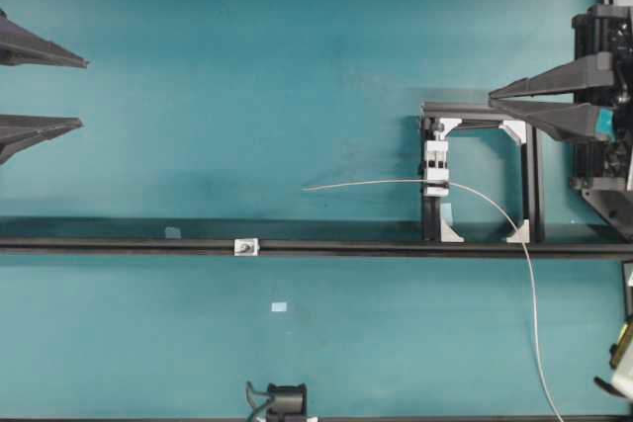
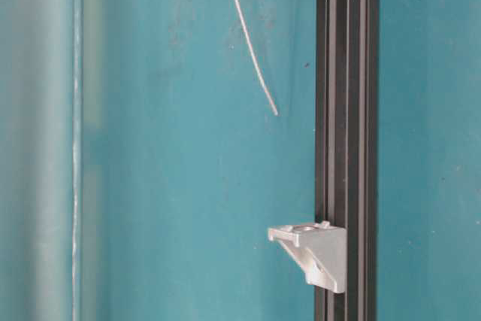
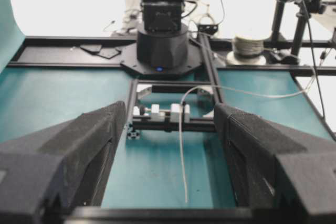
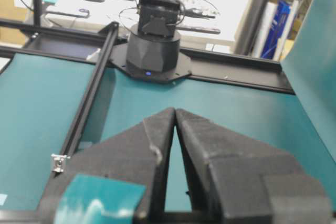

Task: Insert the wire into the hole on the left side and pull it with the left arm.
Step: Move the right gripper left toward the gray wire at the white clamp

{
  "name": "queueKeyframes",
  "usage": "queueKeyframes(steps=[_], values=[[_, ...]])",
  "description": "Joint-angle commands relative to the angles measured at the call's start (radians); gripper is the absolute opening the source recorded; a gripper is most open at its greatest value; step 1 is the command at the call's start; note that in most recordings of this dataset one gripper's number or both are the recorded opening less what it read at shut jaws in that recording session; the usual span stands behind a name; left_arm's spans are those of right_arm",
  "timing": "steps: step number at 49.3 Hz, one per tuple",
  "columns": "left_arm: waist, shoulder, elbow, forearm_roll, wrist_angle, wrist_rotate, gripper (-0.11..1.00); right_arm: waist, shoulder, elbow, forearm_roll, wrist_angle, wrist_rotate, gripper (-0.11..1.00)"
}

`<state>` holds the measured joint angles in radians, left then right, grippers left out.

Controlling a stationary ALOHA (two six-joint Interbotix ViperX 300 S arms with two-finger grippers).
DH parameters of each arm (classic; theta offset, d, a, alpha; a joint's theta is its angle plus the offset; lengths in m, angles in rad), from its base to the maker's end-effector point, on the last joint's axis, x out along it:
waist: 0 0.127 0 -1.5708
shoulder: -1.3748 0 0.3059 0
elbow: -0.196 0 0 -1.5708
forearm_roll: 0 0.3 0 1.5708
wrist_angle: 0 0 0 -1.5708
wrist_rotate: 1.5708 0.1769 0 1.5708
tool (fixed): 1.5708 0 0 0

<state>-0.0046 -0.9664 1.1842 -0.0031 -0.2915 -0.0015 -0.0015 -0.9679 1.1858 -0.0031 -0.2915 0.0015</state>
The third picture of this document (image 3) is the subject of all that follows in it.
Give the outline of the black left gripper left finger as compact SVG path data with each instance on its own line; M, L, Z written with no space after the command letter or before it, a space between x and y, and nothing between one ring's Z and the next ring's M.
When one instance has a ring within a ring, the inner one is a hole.
M126 119L122 101L1 143L1 223L100 206Z

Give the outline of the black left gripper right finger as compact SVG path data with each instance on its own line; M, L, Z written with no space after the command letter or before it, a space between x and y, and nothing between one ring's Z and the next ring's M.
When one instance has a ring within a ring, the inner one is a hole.
M218 103L237 209L227 223L335 223L335 142Z

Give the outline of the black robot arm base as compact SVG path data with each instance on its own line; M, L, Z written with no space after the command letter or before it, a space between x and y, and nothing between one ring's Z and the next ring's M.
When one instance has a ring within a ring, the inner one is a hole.
M185 0L141 0L136 42L124 47L120 64L144 76L179 76L203 63L182 23Z

